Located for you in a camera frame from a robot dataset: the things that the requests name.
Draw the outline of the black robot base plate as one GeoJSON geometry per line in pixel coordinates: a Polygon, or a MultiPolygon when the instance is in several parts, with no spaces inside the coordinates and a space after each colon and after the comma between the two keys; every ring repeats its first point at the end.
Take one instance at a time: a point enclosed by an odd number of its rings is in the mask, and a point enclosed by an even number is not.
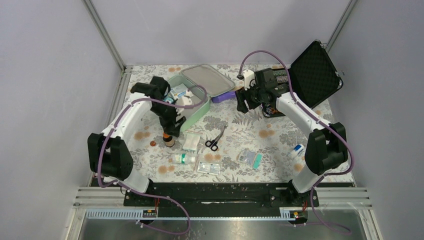
{"type": "Polygon", "coordinates": [[[160,218],[184,217],[184,212],[167,197],[186,209],[191,218],[279,217],[280,208],[302,210],[320,205],[316,191],[295,193],[289,183],[151,183],[152,197],[128,192],[125,207],[152,207],[160,218]]]}

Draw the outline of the blue white wipes packet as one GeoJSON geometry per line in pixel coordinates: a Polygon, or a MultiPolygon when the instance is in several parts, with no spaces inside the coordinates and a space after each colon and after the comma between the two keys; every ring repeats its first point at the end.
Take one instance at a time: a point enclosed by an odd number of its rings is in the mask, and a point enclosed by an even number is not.
{"type": "Polygon", "coordinates": [[[179,98],[184,96],[189,89],[182,83],[175,87],[171,87],[169,93],[164,98],[164,101],[169,104],[174,104],[179,98]]]}

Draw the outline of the white gauze packet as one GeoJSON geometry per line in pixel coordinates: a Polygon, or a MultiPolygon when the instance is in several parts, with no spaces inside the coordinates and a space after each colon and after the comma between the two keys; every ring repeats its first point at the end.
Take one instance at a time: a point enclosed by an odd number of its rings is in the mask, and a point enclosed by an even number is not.
{"type": "Polygon", "coordinates": [[[189,152],[196,152],[202,134],[199,132],[187,131],[182,149],[189,152]]]}

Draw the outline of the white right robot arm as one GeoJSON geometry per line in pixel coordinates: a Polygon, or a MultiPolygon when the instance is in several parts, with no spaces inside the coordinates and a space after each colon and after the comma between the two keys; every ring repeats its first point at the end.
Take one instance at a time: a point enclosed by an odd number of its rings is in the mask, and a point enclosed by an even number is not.
{"type": "Polygon", "coordinates": [[[247,113],[262,104],[269,104],[288,117],[307,137],[306,166],[291,180],[287,201],[301,205],[306,192],[327,172],[348,160],[346,130],[341,123],[330,123],[316,114],[293,91],[290,76],[287,83],[279,84],[271,68],[240,71],[244,86],[236,91],[237,110],[247,113]]]}

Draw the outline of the blister pack plasters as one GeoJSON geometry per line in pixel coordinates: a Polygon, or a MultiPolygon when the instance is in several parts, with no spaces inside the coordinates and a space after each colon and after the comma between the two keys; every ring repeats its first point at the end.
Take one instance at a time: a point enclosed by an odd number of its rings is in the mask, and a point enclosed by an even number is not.
{"type": "Polygon", "coordinates": [[[221,165],[218,163],[199,162],[196,171],[202,174],[217,176],[221,173],[221,165]]]}

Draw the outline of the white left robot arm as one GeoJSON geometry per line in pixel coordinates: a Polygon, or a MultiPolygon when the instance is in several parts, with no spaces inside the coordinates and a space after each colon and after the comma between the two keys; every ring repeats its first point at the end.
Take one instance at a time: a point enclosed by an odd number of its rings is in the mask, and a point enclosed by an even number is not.
{"type": "Polygon", "coordinates": [[[149,112],[158,116],[166,135],[179,137],[186,118],[178,116],[177,108],[164,101],[170,90],[169,82],[159,76],[154,76],[150,83],[136,83],[130,90],[129,104],[101,133],[91,133],[87,139],[91,171],[98,177],[110,178],[100,185],[123,184],[136,191],[136,199],[144,206],[154,202],[155,192],[149,188],[150,179],[136,170],[127,143],[149,112]]]}

